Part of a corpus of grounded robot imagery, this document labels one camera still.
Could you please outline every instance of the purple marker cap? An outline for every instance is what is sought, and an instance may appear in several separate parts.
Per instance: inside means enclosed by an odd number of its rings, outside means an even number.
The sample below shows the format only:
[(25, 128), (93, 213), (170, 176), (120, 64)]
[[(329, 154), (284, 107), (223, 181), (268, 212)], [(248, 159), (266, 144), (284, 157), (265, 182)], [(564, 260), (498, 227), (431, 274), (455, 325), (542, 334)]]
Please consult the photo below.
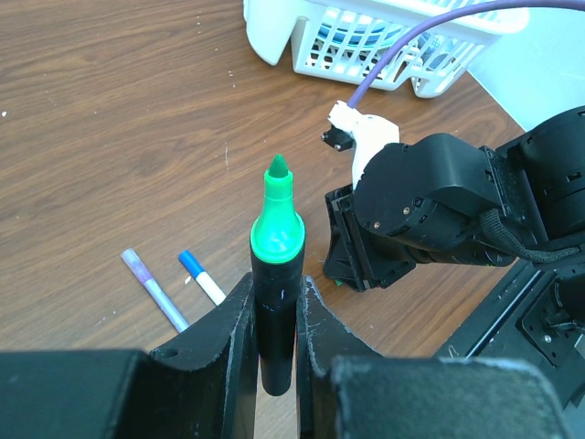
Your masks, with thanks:
[(134, 273), (134, 276), (136, 276), (142, 285), (146, 284), (147, 281), (154, 279), (134, 250), (124, 250), (121, 256), (124, 262), (126, 262), (126, 265), (128, 265), (128, 268), (132, 270), (132, 273)]

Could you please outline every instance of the wooden table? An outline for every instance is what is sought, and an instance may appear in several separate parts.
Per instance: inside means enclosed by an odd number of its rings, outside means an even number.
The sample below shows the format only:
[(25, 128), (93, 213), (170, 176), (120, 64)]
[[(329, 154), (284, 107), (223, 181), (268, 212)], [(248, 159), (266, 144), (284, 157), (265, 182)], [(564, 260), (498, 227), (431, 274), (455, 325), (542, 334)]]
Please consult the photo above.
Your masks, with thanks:
[[(283, 153), (307, 227), (304, 272), (389, 356), (429, 356), (505, 270), (424, 266), (356, 294), (323, 277), (325, 192), (351, 153), (320, 133), (353, 86), (277, 67), (248, 44), (236, 0), (4, 0), (0, 8), (0, 349), (140, 347), (175, 334), (122, 263), (134, 247), (190, 321), (211, 308), (176, 256), (228, 292), (250, 268), (262, 173)], [(449, 132), (498, 146), (520, 129), (468, 75), (445, 95), (406, 84), (360, 109), (403, 141)], [(257, 437), (295, 437), (294, 394), (259, 392)]]

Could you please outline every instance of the green marker collar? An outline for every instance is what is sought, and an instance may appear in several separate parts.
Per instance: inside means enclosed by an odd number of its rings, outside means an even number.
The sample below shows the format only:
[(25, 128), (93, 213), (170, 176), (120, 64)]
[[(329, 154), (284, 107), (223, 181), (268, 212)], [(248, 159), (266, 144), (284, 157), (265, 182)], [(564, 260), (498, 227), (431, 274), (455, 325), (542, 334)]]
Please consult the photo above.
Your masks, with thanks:
[(277, 155), (264, 173), (264, 207), (254, 221), (250, 245), (256, 257), (268, 263), (294, 259), (304, 245), (304, 224), (294, 211), (294, 175)]

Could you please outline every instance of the marker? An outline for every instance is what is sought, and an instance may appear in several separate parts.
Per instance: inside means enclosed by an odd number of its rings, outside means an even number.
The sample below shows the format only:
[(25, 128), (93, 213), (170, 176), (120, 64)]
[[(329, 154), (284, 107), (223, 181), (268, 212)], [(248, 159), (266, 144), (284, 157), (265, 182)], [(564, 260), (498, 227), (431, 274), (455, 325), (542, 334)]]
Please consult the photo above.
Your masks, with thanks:
[(303, 288), (304, 224), (294, 210), (294, 176), (284, 157), (264, 174), (264, 206), (250, 232), (262, 385), (272, 396), (291, 387), (296, 301)]
[(136, 252), (132, 249), (124, 250), (121, 256), (124, 262), (126, 262), (126, 265), (128, 265), (128, 268), (136, 276), (136, 279), (138, 279), (138, 282), (142, 284), (158, 307), (165, 313), (166, 318), (173, 324), (176, 332), (181, 333), (187, 329), (189, 324), (150, 274)]
[(193, 277), (199, 286), (203, 288), (203, 291), (205, 291), (214, 304), (219, 305), (226, 300), (226, 295), (221, 291), (221, 288), (219, 288), (213, 279), (211, 279), (211, 276), (207, 274), (205, 269), (189, 250), (185, 250), (179, 254), (179, 261), (183, 264), (189, 274), (191, 274), (191, 277)]

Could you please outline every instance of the laundry basket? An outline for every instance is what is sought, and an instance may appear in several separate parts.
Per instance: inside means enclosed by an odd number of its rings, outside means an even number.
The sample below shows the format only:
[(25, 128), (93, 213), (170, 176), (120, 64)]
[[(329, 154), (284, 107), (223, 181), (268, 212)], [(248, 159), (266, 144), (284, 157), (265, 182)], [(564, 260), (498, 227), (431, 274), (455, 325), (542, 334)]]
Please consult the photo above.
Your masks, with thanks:
[[(276, 65), (289, 40), (297, 73), (359, 83), (384, 52), (429, 16), (484, 0), (244, 0), (248, 39)], [(417, 96), (445, 92), (484, 48), (522, 30), (527, 9), (467, 16), (412, 40), (373, 87), (395, 90), (410, 79)]]

